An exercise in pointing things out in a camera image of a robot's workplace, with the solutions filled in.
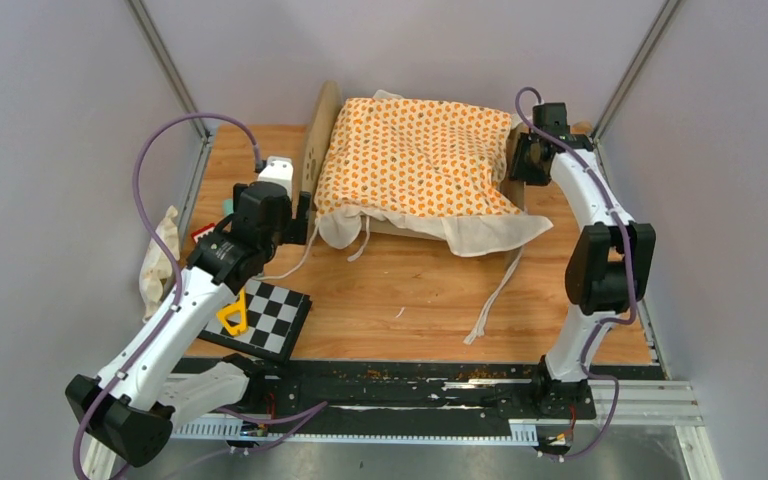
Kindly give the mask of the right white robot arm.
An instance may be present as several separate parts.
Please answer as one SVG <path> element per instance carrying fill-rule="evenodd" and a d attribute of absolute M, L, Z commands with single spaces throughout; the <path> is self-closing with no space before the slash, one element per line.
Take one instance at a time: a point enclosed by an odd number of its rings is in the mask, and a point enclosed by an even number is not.
<path fill-rule="evenodd" d="M 591 378 L 590 365 L 606 334 L 637 319 L 656 233 L 621 206 L 601 173 L 591 140 L 572 132 L 562 102 L 538 101 L 524 117 L 509 177 L 528 186 L 556 184 L 572 209 L 579 236 L 564 277 L 567 317 L 541 359 L 531 403 L 556 417 L 571 403 L 568 387 Z"/>

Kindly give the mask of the yellow duck print blanket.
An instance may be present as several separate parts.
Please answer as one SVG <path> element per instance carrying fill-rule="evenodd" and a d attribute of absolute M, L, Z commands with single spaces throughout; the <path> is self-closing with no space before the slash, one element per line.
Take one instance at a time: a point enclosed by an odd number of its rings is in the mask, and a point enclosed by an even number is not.
<path fill-rule="evenodd" d="M 375 219 L 476 257 L 518 249 L 550 230 L 500 190 L 508 113 L 460 102 L 350 98 L 314 195 L 316 228 L 344 249 Z"/>

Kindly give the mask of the wooden pet bed frame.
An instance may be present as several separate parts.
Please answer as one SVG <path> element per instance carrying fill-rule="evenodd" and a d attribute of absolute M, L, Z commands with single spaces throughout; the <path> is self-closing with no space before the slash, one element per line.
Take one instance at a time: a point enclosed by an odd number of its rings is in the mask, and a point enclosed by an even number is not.
<path fill-rule="evenodd" d="M 296 216 L 305 214 L 306 226 L 303 227 L 304 240 L 309 241 L 313 237 L 316 220 L 316 206 L 313 198 L 317 191 L 319 177 L 325 164 L 326 154 L 330 147 L 332 130 L 337 117 L 344 104 L 344 97 L 338 83 L 335 80 L 326 80 L 319 90 L 311 120 L 306 127 L 303 148 L 300 153 L 300 166 L 294 172 L 294 191 L 297 197 Z M 524 130 L 516 127 L 509 135 L 506 146 L 507 163 L 513 158 L 519 134 Z M 502 180 L 499 191 L 521 210 L 526 210 L 525 188 L 522 181 Z M 302 200 L 307 200 L 303 207 Z M 413 232 L 392 225 L 386 221 L 371 220 L 371 233 L 380 233 L 408 238 L 425 240 L 441 240 L 436 237 Z"/>

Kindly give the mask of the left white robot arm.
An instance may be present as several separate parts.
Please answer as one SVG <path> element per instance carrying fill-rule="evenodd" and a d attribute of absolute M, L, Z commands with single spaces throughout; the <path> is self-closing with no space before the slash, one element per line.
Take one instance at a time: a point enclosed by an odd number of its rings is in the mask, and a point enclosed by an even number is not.
<path fill-rule="evenodd" d="M 142 467 L 168 443 L 173 429 L 220 406 L 258 411 L 266 386 L 233 363 L 165 388 L 189 345 L 224 308 L 244 296 L 262 273 L 292 222 L 294 167 L 271 156 L 251 184 L 234 188 L 234 211 L 197 242 L 181 279 L 135 338 L 95 376 L 76 375 L 65 396 L 90 435 L 125 463 Z"/>

